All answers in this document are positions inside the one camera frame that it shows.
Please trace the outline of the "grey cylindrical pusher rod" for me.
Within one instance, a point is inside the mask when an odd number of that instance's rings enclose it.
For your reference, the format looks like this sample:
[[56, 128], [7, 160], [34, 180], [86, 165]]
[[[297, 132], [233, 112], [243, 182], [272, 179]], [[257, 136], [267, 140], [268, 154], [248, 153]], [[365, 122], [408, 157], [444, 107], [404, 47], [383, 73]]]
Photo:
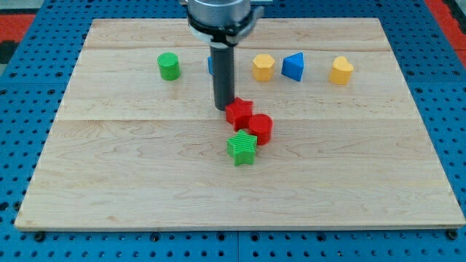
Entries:
[[234, 48], [210, 48], [215, 107], [224, 111], [234, 101]]

